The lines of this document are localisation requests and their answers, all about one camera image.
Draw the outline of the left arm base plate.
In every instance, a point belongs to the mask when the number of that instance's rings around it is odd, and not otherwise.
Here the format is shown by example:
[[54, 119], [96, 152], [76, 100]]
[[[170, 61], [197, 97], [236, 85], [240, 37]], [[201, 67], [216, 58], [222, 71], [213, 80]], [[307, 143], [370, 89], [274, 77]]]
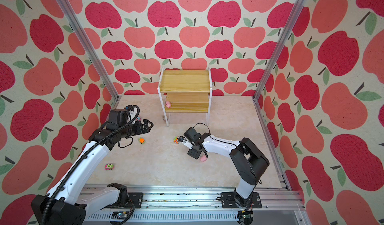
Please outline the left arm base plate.
[[143, 193], [120, 192], [118, 200], [109, 205], [109, 208], [135, 208], [140, 209], [143, 201]]

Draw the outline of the wooden two-tier white-frame shelf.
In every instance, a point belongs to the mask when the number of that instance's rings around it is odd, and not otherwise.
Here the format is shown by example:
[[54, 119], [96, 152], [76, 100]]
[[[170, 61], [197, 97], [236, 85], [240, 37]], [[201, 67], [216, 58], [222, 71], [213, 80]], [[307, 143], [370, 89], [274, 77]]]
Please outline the wooden two-tier white-frame shelf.
[[[172, 113], [205, 114], [206, 123], [209, 123], [213, 96], [211, 69], [162, 69], [157, 91], [167, 126]], [[165, 106], [166, 101], [171, 102], [171, 108]]]

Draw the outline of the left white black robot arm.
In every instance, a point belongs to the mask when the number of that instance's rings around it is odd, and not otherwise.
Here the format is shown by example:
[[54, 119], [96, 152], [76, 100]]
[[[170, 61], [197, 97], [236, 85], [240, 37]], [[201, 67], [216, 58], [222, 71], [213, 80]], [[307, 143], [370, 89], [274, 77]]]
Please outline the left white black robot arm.
[[85, 149], [65, 175], [45, 196], [37, 195], [33, 199], [31, 208], [40, 225], [81, 225], [88, 216], [104, 208], [128, 209], [120, 224], [131, 218], [136, 206], [124, 185], [111, 183], [82, 201], [79, 196], [98, 164], [114, 146], [119, 146], [122, 139], [151, 131], [154, 124], [147, 119], [139, 121], [139, 114], [140, 108], [136, 105], [110, 111], [108, 121], [92, 133]]

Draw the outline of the pink blue toy car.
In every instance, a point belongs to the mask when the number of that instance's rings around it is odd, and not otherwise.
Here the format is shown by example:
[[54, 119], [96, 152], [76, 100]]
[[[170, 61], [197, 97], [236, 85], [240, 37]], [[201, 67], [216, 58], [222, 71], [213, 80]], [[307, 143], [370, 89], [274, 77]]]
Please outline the pink blue toy car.
[[111, 171], [111, 170], [114, 169], [114, 167], [115, 167], [114, 164], [106, 164], [106, 165], [105, 165], [105, 170], [106, 170], [106, 171]]

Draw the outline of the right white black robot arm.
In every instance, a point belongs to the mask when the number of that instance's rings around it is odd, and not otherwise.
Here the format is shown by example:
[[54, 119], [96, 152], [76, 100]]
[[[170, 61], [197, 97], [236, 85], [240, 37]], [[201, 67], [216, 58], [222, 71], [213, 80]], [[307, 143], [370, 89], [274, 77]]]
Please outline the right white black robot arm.
[[188, 147], [188, 155], [196, 160], [208, 158], [208, 153], [230, 158], [241, 177], [233, 192], [233, 200], [240, 208], [251, 205], [254, 188], [270, 165], [267, 157], [252, 140], [249, 138], [240, 141], [224, 140], [210, 133], [200, 134], [195, 128], [190, 127], [182, 136], [176, 137], [176, 143]]

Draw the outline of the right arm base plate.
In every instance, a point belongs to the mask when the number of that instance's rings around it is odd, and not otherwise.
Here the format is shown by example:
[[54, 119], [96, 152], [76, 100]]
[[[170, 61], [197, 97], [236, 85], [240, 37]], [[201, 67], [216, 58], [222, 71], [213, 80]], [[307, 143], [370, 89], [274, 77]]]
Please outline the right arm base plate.
[[255, 192], [252, 192], [246, 199], [235, 192], [221, 193], [217, 200], [222, 203], [223, 209], [261, 209], [263, 207], [259, 193]]

